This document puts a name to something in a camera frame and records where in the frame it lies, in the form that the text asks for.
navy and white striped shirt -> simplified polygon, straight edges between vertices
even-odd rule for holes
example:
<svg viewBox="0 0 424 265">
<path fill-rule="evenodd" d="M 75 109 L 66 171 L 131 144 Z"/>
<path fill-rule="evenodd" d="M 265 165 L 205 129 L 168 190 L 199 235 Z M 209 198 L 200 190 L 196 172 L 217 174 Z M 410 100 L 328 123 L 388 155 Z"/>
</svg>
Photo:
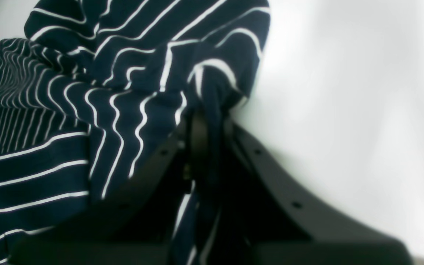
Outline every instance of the navy and white striped shirt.
<svg viewBox="0 0 424 265">
<path fill-rule="evenodd" d="M 134 176 L 188 108 L 244 102 L 268 28 L 266 0 L 41 0 L 0 42 L 0 263 Z"/>
</svg>

striped fabric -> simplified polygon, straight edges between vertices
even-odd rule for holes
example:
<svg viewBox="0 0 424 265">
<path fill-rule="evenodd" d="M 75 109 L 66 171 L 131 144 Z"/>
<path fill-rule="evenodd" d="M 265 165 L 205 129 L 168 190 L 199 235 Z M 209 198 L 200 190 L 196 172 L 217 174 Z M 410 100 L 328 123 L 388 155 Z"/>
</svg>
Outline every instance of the striped fabric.
<svg viewBox="0 0 424 265">
<path fill-rule="evenodd" d="M 0 263 L 134 177 L 188 109 L 242 104 L 268 28 L 266 0 L 41 0 L 0 42 Z"/>
</svg>

dark navy cloth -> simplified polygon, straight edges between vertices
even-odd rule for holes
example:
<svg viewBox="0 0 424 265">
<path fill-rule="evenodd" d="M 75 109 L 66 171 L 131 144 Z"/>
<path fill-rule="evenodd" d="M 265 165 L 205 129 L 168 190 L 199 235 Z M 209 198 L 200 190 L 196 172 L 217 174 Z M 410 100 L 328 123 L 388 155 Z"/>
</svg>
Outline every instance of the dark navy cloth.
<svg viewBox="0 0 424 265">
<path fill-rule="evenodd" d="M 222 114 L 250 95 L 269 22 L 266 0 L 41 0 L 27 39 L 0 42 L 0 263 L 135 177 L 188 109 L 204 107 L 216 146 Z M 217 188 L 216 172 L 197 185 Z M 194 193 L 180 218 L 185 264 L 213 240 L 212 197 Z M 205 235 L 192 240 L 198 202 Z"/>
</svg>

clothing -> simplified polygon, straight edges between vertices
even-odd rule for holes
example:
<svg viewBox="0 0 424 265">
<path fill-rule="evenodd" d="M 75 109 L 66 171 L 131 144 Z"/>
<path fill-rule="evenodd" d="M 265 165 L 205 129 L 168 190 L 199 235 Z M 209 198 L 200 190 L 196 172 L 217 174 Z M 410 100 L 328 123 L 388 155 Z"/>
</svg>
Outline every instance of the clothing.
<svg viewBox="0 0 424 265">
<path fill-rule="evenodd" d="M 189 108 L 246 99 L 265 0 L 42 0 L 0 42 L 0 263 L 131 177 Z"/>
</svg>

white wall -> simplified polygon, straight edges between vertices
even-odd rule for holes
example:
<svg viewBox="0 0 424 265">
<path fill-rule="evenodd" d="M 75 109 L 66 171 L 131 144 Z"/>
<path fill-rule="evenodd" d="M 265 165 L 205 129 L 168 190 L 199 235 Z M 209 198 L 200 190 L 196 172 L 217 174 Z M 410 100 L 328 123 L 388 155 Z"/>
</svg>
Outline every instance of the white wall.
<svg viewBox="0 0 424 265">
<path fill-rule="evenodd" d="M 424 257 L 424 0 L 269 0 L 237 122 L 304 186 Z M 0 39 L 36 0 L 1 0 Z"/>
</svg>

